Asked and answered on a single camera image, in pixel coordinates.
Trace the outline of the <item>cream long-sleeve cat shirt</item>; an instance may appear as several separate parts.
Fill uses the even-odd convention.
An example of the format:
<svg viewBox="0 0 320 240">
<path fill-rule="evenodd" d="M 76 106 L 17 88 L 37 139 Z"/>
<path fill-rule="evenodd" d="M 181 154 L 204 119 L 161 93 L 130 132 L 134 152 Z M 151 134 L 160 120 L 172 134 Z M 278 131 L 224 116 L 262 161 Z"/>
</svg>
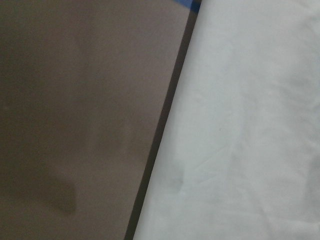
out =
<svg viewBox="0 0 320 240">
<path fill-rule="evenodd" d="M 320 237 L 320 3 L 204 0 L 136 240 Z"/>
</svg>

